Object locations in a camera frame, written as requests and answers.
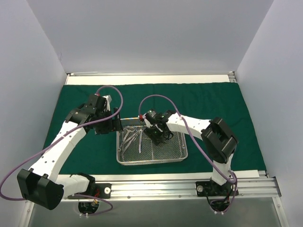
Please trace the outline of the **steel forceps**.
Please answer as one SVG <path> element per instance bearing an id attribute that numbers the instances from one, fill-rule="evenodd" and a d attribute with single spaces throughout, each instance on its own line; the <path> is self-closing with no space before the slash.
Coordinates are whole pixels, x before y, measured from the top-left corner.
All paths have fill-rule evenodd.
<path id="1" fill-rule="evenodd" d="M 143 128 L 139 131 L 139 154 L 141 154 L 142 151 L 142 137 L 143 137 Z"/>

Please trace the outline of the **wire mesh instrument tray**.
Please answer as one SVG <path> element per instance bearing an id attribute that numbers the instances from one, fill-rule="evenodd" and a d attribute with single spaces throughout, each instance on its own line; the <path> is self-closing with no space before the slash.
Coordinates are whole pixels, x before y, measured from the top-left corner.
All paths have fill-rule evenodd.
<path id="1" fill-rule="evenodd" d="M 138 118 L 121 119 L 123 130 L 126 126 L 145 129 L 145 124 Z M 132 142 L 124 154 L 120 154 L 118 146 L 122 140 L 122 131 L 116 133 L 116 160 L 124 166 L 150 165 L 180 162 L 188 157 L 185 135 L 180 132 L 173 133 L 173 138 L 159 145 L 155 145 L 143 132 L 142 151 L 139 154 L 139 135 Z"/>

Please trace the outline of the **green surgical drape cloth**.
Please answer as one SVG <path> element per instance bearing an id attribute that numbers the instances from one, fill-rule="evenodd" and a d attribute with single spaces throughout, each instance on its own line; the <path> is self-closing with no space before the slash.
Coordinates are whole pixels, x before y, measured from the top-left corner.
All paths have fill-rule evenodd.
<path id="1" fill-rule="evenodd" d="M 177 107 L 182 115 L 197 119 L 221 117 L 239 140 L 232 170 L 265 170 L 254 126 L 239 85 L 236 83 L 121 85 L 101 90 L 121 107 L 123 118 L 136 117 L 151 108 L 158 112 Z M 116 134 L 90 131 L 69 155 L 62 174 L 132 175 L 211 172 L 212 167 L 189 136 L 188 157 L 175 163 L 124 166 L 116 159 Z"/>

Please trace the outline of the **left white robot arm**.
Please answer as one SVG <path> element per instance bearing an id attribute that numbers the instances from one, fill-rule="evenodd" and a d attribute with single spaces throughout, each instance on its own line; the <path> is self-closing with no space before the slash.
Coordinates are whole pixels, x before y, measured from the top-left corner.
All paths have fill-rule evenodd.
<path id="1" fill-rule="evenodd" d="M 17 181 L 24 199 L 53 210 L 65 197 L 91 198 L 100 190 L 93 176 L 84 173 L 59 178 L 65 161 L 90 130 L 96 135 L 122 128 L 118 109 L 110 109 L 111 96 L 92 94 L 87 103 L 70 111 L 49 149 L 30 167 L 21 169 Z"/>

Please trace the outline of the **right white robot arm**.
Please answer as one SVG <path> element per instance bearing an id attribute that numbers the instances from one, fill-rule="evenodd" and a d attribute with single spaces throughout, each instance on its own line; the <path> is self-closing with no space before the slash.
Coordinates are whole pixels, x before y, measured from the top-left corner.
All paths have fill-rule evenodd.
<path id="1" fill-rule="evenodd" d="M 157 145 L 175 132 L 189 135 L 213 167 L 210 189 L 215 195 L 223 194 L 227 183 L 236 183 L 231 162 L 239 141 L 222 118 L 202 120 L 176 111 L 168 110 L 162 114 L 151 109 L 139 119 L 146 125 L 144 133 Z"/>

